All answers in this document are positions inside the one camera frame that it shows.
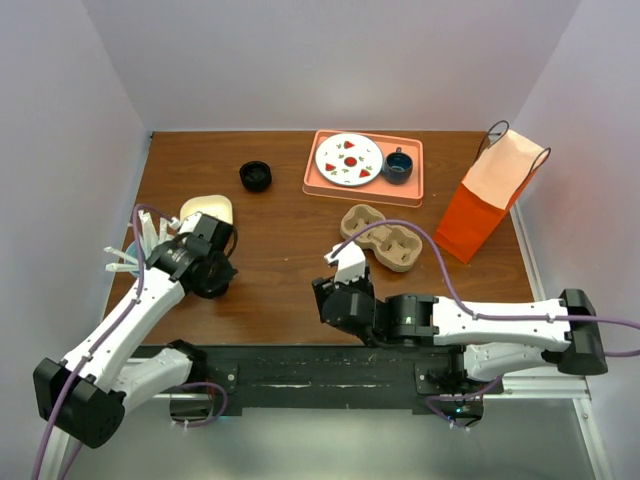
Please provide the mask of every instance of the gray wall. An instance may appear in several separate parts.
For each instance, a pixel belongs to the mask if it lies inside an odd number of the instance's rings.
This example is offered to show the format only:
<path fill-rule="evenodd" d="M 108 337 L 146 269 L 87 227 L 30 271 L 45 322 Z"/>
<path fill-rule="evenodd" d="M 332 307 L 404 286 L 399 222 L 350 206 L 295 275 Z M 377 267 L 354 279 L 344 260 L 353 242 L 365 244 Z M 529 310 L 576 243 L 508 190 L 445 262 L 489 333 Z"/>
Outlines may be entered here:
<path fill-rule="evenodd" d="M 519 131 L 553 147 L 522 201 L 548 295 L 583 288 L 598 313 L 639 320 L 640 4 L 584 0 L 518 115 Z M 609 350 L 640 334 L 603 327 Z M 638 359 L 589 379 L 620 480 L 638 478 Z"/>
<path fill-rule="evenodd" d="M 147 135 L 79 1 L 0 6 L 0 478 L 28 478 L 31 372 L 99 321 Z"/>
<path fill-rule="evenodd" d="M 154 130 L 484 129 L 579 0 L 83 0 Z"/>

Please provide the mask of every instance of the white plate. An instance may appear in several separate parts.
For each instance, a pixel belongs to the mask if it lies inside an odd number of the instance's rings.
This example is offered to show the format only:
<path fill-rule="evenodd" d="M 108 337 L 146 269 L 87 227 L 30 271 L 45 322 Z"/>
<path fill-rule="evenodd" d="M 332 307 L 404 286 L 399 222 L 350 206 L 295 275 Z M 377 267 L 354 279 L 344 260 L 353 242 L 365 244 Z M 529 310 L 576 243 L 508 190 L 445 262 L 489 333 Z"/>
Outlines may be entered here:
<path fill-rule="evenodd" d="M 316 167 L 324 178 L 342 187 L 359 187 L 375 179 L 384 156 L 373 140 L 355 133 L 327 138 L 316 150 Z"/>

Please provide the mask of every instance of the dark blue mug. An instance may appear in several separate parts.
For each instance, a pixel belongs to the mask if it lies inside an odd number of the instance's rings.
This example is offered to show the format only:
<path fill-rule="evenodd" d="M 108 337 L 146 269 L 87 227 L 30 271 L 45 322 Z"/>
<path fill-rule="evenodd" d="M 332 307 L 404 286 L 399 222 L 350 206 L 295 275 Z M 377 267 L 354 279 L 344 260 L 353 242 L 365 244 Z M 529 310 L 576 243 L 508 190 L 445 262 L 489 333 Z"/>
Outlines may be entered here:
<path fill-rule="evenodd" d="M 387 155 L 382 166 L 382 174 L 387 182 L 394 185 L 402 185 L 411 176 L 413 171 L 413 160 L 406 153 L 402 153 L 402 148 L 396 148 L 396 151 Z"/>

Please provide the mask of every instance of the wooden table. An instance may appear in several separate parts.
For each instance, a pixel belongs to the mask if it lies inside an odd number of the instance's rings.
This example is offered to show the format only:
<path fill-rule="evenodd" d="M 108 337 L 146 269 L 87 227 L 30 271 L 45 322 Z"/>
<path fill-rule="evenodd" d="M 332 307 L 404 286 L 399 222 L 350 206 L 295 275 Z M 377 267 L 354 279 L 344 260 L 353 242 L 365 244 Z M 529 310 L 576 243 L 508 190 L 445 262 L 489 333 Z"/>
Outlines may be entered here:
<path fill-rule="evenodd" d="M 376 204 L 387 218 L 420 224 L 435 232 L 454 190 L 471 165 L 480 132 L 382 132 L 416 138 L 425 152 L 424 203 L 420 208 Z M 307 196 L 302 177 L 314 132 L 156 133 L 138 201 L 178 214 L 189 198 L 222 194 L 233 202 L 239 231 L 232 263 L 239 274 L 215 300 L 188 296 L 153 329 L 146 343 L 181 338 L 192 343 L 357 343 L 354 337 L 320 323 L 311 280 L 332 275 L 323 255 L 342 239 L 339 225 L 353 201 Z M 273 184 L 264 193 L 247 192 L 240 166 L 262 160 Z M 367 253 L 378 298 L 404 292 L 446 295 L 433 254 L 425 245 L 407 273 L 394 273 Z M 463 265 L 444 254 L 461 297 L 472 301 L 532 300 L 525 267 L 509 216 L 471 260 Z M 108 310 L 133 278 L 118 274 Z"/>

